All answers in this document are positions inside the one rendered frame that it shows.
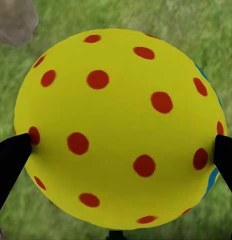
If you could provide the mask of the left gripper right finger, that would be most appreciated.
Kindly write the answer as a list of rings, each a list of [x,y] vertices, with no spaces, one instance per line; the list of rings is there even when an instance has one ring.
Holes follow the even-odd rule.
[[[216,136],[214,163],[232,191],[232,138],[220,134]]]

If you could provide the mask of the easter egg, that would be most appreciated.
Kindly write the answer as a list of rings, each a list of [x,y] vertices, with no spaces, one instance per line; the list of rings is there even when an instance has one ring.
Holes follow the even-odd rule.
[[[20,88],[15,135],[42,193],[96,226],[168,223],[215,184],[215,138],[227,136],[218,95],[183,52],[118,28],[73,35],[47,50]]]

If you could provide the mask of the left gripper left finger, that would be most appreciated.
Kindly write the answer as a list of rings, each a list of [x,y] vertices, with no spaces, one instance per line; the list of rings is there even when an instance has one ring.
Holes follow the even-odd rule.
[[[0,210],[32,153],[28,133],[0,143]]]

